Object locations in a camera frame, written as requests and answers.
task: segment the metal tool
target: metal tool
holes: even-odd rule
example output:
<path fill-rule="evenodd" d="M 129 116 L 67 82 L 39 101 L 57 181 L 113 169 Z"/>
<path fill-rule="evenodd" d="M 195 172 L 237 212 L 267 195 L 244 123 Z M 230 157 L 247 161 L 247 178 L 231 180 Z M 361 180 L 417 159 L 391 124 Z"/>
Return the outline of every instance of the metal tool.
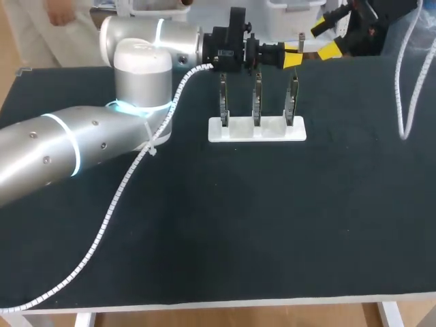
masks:
<path fill-rule="evenodd" d="M 286 91 L 285 118 L 286 118 L 287 126 L 294 126 L 297 94 L 298 94 L 298 78 L 297 76 L 294 76 L 291 79 L 291 83 Z"/>
<path fill-rule="evenodd" d="M 227 75 L 221 74 L 219 88 L 219 113 L 223 127 L 229 126 L 229 110 L 227 101 Z"/>
<path fill-rule="evenodd" d="M 260 126 L 262 118 L 262 74 L 256 74 L 256 82 L 253 90 L 253 120 L 254 126 Z"/>

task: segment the white spiral cable wrap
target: white spiral cable wrap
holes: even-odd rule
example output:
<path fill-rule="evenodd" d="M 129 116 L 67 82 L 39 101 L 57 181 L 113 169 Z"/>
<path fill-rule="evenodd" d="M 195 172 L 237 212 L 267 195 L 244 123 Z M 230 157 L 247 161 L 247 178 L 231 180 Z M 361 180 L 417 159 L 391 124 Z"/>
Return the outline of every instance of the white spiral cable wrap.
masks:
<path fill-rule="evenodd" d="M 422 11 L 422 3 L 423 3 L 423 0 L 418 0 L 418 9 L 416 10 L 416 15 L 415 15 L 414 19 L 412 20 L 412 22 L 409 26 L 409 29 L 406 32 L 403 43 L 401 44 L 401 47 L 400 47 L 398 59 L 396 60 L 394 87 L 395 87 L 396 113 L 398 116 L 399 134 L 400 134 L 400 139 L 402 139 L 402 140 L 406 140 L 410 135 L 410 131 L 411 131 L 412 125 L 414 123 L 416 105 L 418 103 L 418 99 L 419 99 L 419 96 L 421 93 L 422 85 L 424 84 L 425 78 L 426 78 L 427 73 L 429 72 L 429 69 L 430 69 L 431 62 L 432 62 L 433 57 L 435 56 L 435 53 L 436 53 L 436 39 L 435 39 L 435 41 L 433 42 L 433 45 L 431 46 L 429 53 L 426 56 L 424 64 L 422 65 L 421 72 L 420 72 L 418 79 L 416 81 L 415 89 L 414 89 L 414 92 L 413 92 L 411 100 L 410 100 L 409 113 L 407 114 L 406 126 L 404 127 L 403 106 L 401 104 L 401 91 L 400 91 L 401 63 L 403 62 L 407 43 L 409 42 L 410 36 L 411 36 L 412 32 L 414 31 L 416 23 L 418 22 L 418 19 L 420 17 L 420 14 Z"/>
<path fill-rule="evenodd" d="M 205 65 L 197 66 L 197 67 L 191 69 L 189 72 L 186 73 L 186 75 L 183 77 L 183 79 L 181 80 L 181 82 L 180 82 L 180 84 L 179 84 L 179 86 L 177 88 L 176 95 L 174 96 L 174 100 L 173 100 L 172 105 L 170 107 L 170 111 L 168 112 L 168 115 L 166 116 L 165 120 L 163 121 L 163 123 L 161 124 L 159 129 L 153 135 L 152 142 L 156 141 L 160 137 L 162 132 L 165 130 L 165 128 L 170 123 L 171 118 L 173 117 L 174 112 L 176 111 L 177 103 L 178 103 L 178 101 L 180 99 L 182 91 L 185 88 L 185 85 L 187 84 L 187 81 L 195 73 L 201 72 L 201 71 L 204 71 L 204 70 L 210 70 L 212 68 L 213 68 L 213 66 L 211 64 L 205 64 Z M 33 300 L 31 302 L 28 302 L 25 305 L 20 305 L 18 307 L 1 308 L 0 309 L 0 314 L 12 313 L 12 312 L 17 312 L 17 311 L 23 311 L 23 310 L 30 309 L 31 307 L 34 307 L 35 305 L 38 305 L 41 302 L 43 302 L 43 301 L 47 300 L 48 298 L 50 298 L 51 296 L 55 295 L 57 292 L 62 290 L 66 285 L 68 285 L 74 278 L 76 278 L 76 276 L 87 265 L 88 261 L 91 259 L 91 257 L 93 256 L 95 250 L 97 249 L 97 246 L 100 243 L 100 241 L 102 240 L 104 232 L 106 231 L 106 228 L 108 227 L 110 218 L 111 218 L 111 216 L 112 216 L 112 214 L 113 214 L 113 212 L 115 210 L 116 205 L 118 204 L 118 201 L 119 201 L 119 199 L 121 197 L 121 194 L 124 192 L 124 189 L 125 189 L 127 183 L 129 182 L 132 174 L 134 173 L 135 169 L 138 167 L 138 165 L 141 162 L 142 158 L 144 158 L 144 156 L 147 154 L 147 152 L 149 150 L 150 150 L 150 144 L 147 143 L 145 145 L 145 147 L 141 150 L 141 152 L 138 154 L 138 156 L 135 158 L 135 160 L 134 160 L 133 164 L 130 166 L 129 170 L 125 173 L 125 176 L 124 176 L 123 180 L 121 181 L 121 184 L 119 185 L 119 187 L 118 187 L 118 189 L 117 189 L 117 191 L 116 191 L 116 193 L 115 193 L 115 195 L 114 195 L 114 197 L 113 197 L 113 199 L 112 199 L 112 201 L 110 203 L 108 212 L 106 213 L 106 216 L 104 217 L 102 226 L 100 227 L 100 230 L 98 231 L 98 234 L 95 237 L 95 240 L 94 240 L 93 244 L 89 248 L 89 250 L 88 250 L 87 254 L 85 255 L 85 257 L 82 259 L 82 261 L 76 267 L 76 269 L 74 269 L 73 272 L 71 274 L 69 274 L 69 276 L 67 278 L 65 278 L 62 282 L 60 282 L 58 285 L 56 285 L 50 291 L 48 291 L 45 294 L 39 296 L 35 300 Z"/>

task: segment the table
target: table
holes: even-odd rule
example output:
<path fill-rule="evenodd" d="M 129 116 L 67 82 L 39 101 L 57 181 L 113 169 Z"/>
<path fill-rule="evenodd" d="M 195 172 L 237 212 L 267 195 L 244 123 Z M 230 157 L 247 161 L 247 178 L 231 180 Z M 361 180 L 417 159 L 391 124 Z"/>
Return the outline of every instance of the table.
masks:
<path fill-rule="evenodd" d="M 419 62 L 405 65 L 409 98 Z M 410 139 L 398 137 L 394 61 L 308 62 L 298 114 L 308 139 L 211 144 L 218 74 L 182 96 L 169 143 L 135 173 L 95 257 L 31 313 L 105 312 L 436 296 L 436 111 L 432 69 Z M 264 114 L 283 110 L 289 72 L 264 69 Z M 177 74 L 174 88 L 181 78 Z M 230 111 L 250 115 L 253 78 L 229 76 Z M 0 127 L 114 98 L 109 68 L 41 69 L 16 79 Z M 0 210 L 0 306 L 75 268 L 134 154 Z"/>

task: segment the table leg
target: table leg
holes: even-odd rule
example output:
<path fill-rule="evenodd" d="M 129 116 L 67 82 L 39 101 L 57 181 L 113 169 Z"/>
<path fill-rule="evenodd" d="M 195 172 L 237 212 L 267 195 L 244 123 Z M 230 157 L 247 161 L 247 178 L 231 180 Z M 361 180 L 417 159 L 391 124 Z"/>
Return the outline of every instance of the table leg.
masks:
<path fill-rule="evenodd" d="M 378 304 L 383 327 L 404 327 L 400 310 L 396 302 L 379 302 Z"/>
<path fill-rule="evenodd" d="M 2 315 L 11 327 L 54 327 L 47 315 Z"/>
<path fill-rule="evenodd" d="M 95 313 L 78 313 L 74 327 L 94 327 Z"/>
<path fill-rule="evenodd" d="M 434 327 L 436 326 L 436 306 L 430 310 L 423 320 L 416 327 Z"/>

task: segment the white table edge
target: white table edge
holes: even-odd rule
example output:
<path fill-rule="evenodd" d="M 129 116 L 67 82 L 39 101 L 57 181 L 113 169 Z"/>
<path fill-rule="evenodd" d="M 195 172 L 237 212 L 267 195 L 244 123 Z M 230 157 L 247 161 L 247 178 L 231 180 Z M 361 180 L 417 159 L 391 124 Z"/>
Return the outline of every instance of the white table edge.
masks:
<path fill-rule="evenodd" d="M 177 305 L 132 305 L 122 307 L 95 307 L 74 309 L 36 309 L 17 312 L 19 315 L 45 315 L 58 313 L 108 313 L 152 310 L 175 310 L 175 309 L 213 309 L 213 308 L 236 308 L 236 307 L 276 307 L 283 305 L 335 305 L 347 303 L 368 302 L 396 302 L 435 300 L 436 292 L 398 294 L 398 295 L 364 295 L 364 296 L 338 296 L 331 298 L 290 298 L 271 300 L 236 300 L 220 302 L 193 302 Z"/>

